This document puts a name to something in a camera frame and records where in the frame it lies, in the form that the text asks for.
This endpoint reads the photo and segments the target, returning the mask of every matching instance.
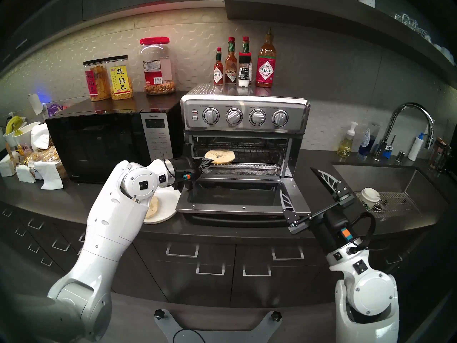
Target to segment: red lid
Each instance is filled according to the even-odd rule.
[[[167,37],[153,37],[140,39],[141,45],[157,45],[157,44],[168,44],[170,38]]]

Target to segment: sink grate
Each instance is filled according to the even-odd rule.
[[[354,192],[354,194],[359,199],[361,198],[361,192]],[[379,198],[386,203],[386,209],[383,211],[369,210],[375,218],[420,214],[416,204],[406,192],[379,192]]]

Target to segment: yellow label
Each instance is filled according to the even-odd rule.
[[[124,94],[130,92],[130,85],[127,77],[127,67],[125,65],[110,68],[111,82],[114,94]]]

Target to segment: shelf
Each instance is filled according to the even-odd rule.
[[[227,18],[296,24],[349,35],[403,55],[457,88],[457,69],[394,18],[356,0],[226,0]]]

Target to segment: snack jar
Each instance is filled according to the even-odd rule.
[[[169,94],[176,90],[174,62],[170,57],[170,38],[140,39],[140,59],[143,62],[144,91],[150,95]]]
[[[106,70],[105,59],[84,61],[87,88],[91,101],[101,101],[111,98],[110,82]]]
[[[128,76],[130,72],[128,55],[105,58],[105,63],[109,73],[111,98],[132,98],[134,96],[134,87],[132,86],[132,79]]]

